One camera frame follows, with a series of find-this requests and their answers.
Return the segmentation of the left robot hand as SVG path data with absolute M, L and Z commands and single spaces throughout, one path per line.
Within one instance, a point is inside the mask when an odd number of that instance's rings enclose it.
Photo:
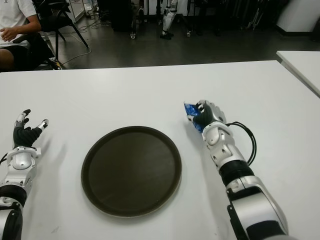
M 14 128 L 13 128 L 13 149 L 18 147 L 31 148 L 33 143 L 40 137 L 41 133 L 49 125 L 49 120 L 44 119 L 35 128 L 25 127 L 28 123 L 29 118 L 27 116 L 30 114 L 31 110 L 26 109 L 17 117 Z

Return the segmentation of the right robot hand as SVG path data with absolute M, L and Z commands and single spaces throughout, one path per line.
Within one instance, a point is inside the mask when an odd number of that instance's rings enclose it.
M 189 121 L 196 123 L 202 127 L 206 127 L 214 122 L 227 123 L 225 114 L 214 103 L 208 100 L 200 100 L 195 104 L 195 108 L 198 110 L 198 115 L 187 115 Z

